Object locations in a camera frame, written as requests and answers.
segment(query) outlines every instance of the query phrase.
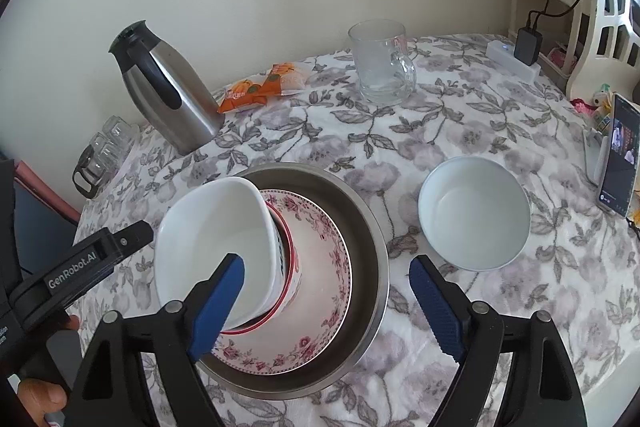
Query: red rim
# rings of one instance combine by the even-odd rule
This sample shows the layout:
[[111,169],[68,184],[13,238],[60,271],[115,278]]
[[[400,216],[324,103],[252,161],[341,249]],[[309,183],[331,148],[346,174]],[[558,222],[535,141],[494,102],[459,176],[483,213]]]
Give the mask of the red rim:
[[284,288],[282,289],[282,293],[280,294],[280,297],[278,298],[276,303],[273,305],[273,308],[271,308],[271,310],[269,310],[269,312],[263,318],[261,318],[255,324],[252,324],[251,326],[243,328],[242,330],[235,329],[230,331],[220,331],[222,335],[240,335],[242,333],[253,331],[255,330],[255,328],[258,328],[261,325],[263,325],[266,321],[268,321],[271,317],[273,317],[276,311],[278,311],[278,308],[284,301],[284,298],[287,295],[287,291],[289,291],[289,286],[291,285],[291,279],[293,278],[293,271],[296,269],[296,256],[293,250],[294,247],[293,247],[293,239],[291,238],[291,232],[289,232],[289,227],[287,226],[287,222],[284,220],[284,218],[282,217],[282,214],[277,210],[277,208],[275,208],[271,203],[267,203],[266,201],[265,203],[269,207],[270,211],[273,212],[276,216],[278,216],[278,219],[280,222],[276,223],[276,225],[277,226],[282,225],[282,229],[284,230],[284,233],[287,236],[287,251],[289,252],[289,270],[287,272],[287,280],[284,283]]

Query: screw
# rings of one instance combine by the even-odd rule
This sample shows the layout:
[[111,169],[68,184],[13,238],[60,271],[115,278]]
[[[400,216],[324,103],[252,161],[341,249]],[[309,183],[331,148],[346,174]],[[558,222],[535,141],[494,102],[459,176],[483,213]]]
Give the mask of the screw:
[[167,313],[177,313],[182,309],[182,303],[180,301],[169,301],[164,306]]
[[471,304],[471,309],[476,313],[484,315],[485,313],[489,312],[489,304],[482,301],[476,301],[473,304]]
[[538,318],[538,320],[543,322],[551,321],[551,315],[549,315],[549,312],[545,312],[544,310],[537,311],[536,317]]
[[113,310],[111,310],[110,312],[106,312],[102,316],[102,321],[106,322],[107,324],[114,323],[116,320],[118,320],[118,312],[115,312]]

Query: table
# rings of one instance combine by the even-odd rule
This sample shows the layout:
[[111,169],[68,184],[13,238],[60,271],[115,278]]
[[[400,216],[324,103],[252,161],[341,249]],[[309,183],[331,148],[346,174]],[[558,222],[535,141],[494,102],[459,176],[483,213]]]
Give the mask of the table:
[[[204,383],[229,427],[412,427],[426,425],[456,364],[443,355],[408,283],[408,266],[430,253],[471,300],[503,314],[549,311],[558,325],[583,394],[606,379],[640,339],[638,244],[626,222],[594,206],[584,175],[583,121],[544,76],[533,84],[486,58],[486,35],[410,42],[417,88],[402,105],[374,107],[359,97],[348,51],[306,60],[308,89],[266,107],[229,115],[224,131],[196,152],[177,153],[150,126],[132,165],[110,190],[89,201],[76,239],[139,220],[155,230],[190,189],[265,162],[297,161],[335,173],[367,202],[388,241],[390,294],[385,318],[356,369],[322,392],[266,402]],[[481,155],[505,165],[531,201],[531,234],[510,265],[487,273],[458,270],[428,247],[417,196],[443,160]],[[465,233],[465,223],[459,223]],[[70,309],[88,345],[100,317],[159,309],[153,244],[127,259]],[[154,359],[147,382],[162,425],[174,425]],[[508,375],[498,365],[480,425],[493,425]]]

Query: metal basin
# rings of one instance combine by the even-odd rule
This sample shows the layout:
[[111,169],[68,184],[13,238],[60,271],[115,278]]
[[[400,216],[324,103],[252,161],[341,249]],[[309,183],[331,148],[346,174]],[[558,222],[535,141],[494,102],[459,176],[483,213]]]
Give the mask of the metal basin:
[[299,163],[274,163],[241,172],[258,188],[290,190],[331,216],[342,232],[353,272],[351,304],[340,331],[314,360],[281,375],[249,375],[213,355],[199,367],[231,391],[264,400],[286,400],[324,389],[348,373],[376,335],[389,291],[389,263],[378,223],[362,198],[341,179]]

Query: floral plate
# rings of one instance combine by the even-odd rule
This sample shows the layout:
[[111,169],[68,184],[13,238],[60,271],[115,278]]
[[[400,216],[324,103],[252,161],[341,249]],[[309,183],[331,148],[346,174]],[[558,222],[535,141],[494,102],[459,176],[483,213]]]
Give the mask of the floral plate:
[[238,371],[277,375],[310,362],[334,339],[351,300],[351,261],[340,231],[322,208],[285,190],[261,193],[291,232],[302,274],[298,294],[255,330],[220,334],[212,352]]

